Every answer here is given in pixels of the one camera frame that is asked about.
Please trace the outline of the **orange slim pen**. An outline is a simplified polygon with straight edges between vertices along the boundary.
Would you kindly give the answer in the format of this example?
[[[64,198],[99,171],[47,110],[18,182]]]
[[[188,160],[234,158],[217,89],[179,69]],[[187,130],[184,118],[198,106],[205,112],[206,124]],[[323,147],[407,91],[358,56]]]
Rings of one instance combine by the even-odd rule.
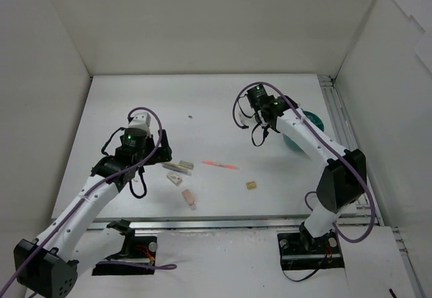
[[[231,165],[231,164],[223,164],[223,163],[209,161],[209,160],[202,160],[201,162],[203,164],[209,165],[209,166],[216,166],[216,167],[226,168],[226,169],[230,169],[230,170],[239,170],[239,167]]]

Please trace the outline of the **yellow slim pen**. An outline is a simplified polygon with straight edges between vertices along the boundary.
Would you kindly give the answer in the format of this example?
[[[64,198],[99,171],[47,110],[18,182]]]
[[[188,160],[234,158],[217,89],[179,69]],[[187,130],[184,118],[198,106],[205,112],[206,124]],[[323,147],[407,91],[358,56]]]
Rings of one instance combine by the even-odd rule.
[[[171,163],[171,162],[162,163],[162,166],[164,168],[168,169],[168,170],[177,171],[177,172],[180,172],[180,173],[189,173],[189,169],[183,168],[180,165],[174,164],[174,163]]]

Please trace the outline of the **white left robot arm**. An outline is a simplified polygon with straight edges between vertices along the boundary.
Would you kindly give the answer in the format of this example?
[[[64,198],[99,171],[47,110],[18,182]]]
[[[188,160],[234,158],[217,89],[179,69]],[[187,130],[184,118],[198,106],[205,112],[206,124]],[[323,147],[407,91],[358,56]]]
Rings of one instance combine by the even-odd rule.
[[[164,129],[157,139],[143,128],[123,130],[121,145],[104,154],[86,183],[63,213],[32,241],[22,239],[13,250],[18,283],[41,297],[66,297],[79,275],[102,259],[134,251],[129,222],[110,223],[98,245],[76,246],[101,210],[129,184],[144,174],[144,167],[170,162],[172,150]]]

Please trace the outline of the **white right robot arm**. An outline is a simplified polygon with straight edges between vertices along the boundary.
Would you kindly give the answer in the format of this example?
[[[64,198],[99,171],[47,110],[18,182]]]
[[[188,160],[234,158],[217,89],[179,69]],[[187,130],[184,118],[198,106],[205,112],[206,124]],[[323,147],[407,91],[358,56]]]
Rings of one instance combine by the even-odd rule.
[[[269,95],[265,83],[254,83],[246,98],[264,131],[281,133],[294,141],[318,166],[321,178],[315,190],[317,204],[300,225],[298,242],[316,251],[333,229],[342,211],[365,194],[366,159],[359,149],[348,150],[333,141],[307,118],[298,104],[286,95]]]

